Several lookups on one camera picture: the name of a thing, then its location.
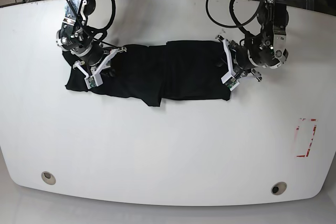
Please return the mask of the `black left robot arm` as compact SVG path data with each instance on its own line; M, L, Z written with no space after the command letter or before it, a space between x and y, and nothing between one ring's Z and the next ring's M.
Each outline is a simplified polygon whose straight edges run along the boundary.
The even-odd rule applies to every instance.
M288 58L286 49L286 27L289 22L287 5L283 0L259 0L253 16L241 23L234 13L235 0L230 0L229 13L235 23L224 25L217 22L209 13L208 2L205 10L209 19L223 28L238 28L245 37L240 43L229 42L234 54L234 64L242 71L250 72L254 68L278 68Z

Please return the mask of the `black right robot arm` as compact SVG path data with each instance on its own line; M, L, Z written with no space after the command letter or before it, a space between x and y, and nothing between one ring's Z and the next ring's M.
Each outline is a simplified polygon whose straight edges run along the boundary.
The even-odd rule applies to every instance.
M113 24L116 11L115 0L111 1L111 16L103 28L88 25L88 18L96 8L96 0L66 0L65 16L56 43L63 51L70 52L85 62L87 72L103 59L101 43Z

